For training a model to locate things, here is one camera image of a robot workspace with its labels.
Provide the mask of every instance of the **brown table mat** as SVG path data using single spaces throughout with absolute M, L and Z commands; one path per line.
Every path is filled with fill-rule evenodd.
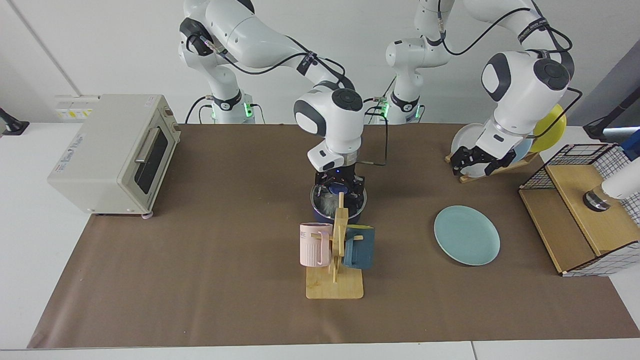
M 640 336 L 606 277 L 563 279 L 517 194 L 540 165 L 459 184 L 443 161 L 458 125 L 390 127 L 389 164 L 359 165 L 376 227 L 360 300 L 307 300 L 298 224 L 313 221 L 320 138 L 296 126 L 184 126 L 150 220 L 92 217 L 29 347 L 384 343 Z M 362 160 L 382 161 L 384 127 Z M 461 204 L 501 238 L 461 265 L 433 221 Z

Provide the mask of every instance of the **blue mug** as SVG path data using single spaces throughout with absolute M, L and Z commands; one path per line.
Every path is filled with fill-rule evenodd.
M 376 230 L 367 225 L 348 225 L 342 264 L 366 270 L 373 266 L 373 243 Z

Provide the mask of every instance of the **pink mug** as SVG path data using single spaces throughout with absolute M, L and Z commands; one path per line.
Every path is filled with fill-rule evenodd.
M 332 232 L 331 224 L 321 222 L 300 224 L 300 264 L 312 268 L 328 266 L 331 263 L 329 236 Z

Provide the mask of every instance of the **wall socket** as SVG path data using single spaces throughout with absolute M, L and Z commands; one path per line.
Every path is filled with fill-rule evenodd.
M 61 120 L 77 122 L 85 120 L 93 111 L 93 105 L 100 100 L 100 96 L 79 96 L 57 95 L 55 97 L 59 103 L 55 112 Z

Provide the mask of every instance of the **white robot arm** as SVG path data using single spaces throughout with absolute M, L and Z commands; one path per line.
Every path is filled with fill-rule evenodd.
M 444 28 L 453 4 L 454 0 L 420 0 L 414 24 L 422 36 L 399 40 L 387 48 L 387 61 L 397 73 L 389 124 L 415 119 L 423 83 L 416 69 L 449 61 L 452 52 L 444 43 Z M 527 49 L 496 54 L 487 63 L 482 84 L 497 107 L 476 146 L 461 147 L 451 157 L 456 174 L 476 163 L 488 163 L 485 173 L 490 174 L 511 163 L 515 157 L 512 148 L 564 95 L 573 74 L 573 60 L 532 0 L 464 0 L 464 5 L 477 20 L 513 31 Z
M 295 39 L 266 26 L 254 15 L 250 0 L 186 0 L 184 13 L 180 53 L 188 66 L 209 81 L 219 119 L 246 120 L 244 108 L 238 106 L 246 102 L 246 95 L 233 72 L 219 65 L 229 64 L 248 74 L 291 67 L 314 84 L 293 107 L 300 128 L 324 138 L 307 153 L 317 171 L 314 189 L 339 189 L 346 193 L 345 207 L 350 215 L 361 210 L 365 204 L 364 178 L 356 176 L 355 165 L 365 110 L 344 69 L 340 74 Z M 248 72 L 236 62 L 267 69 Z

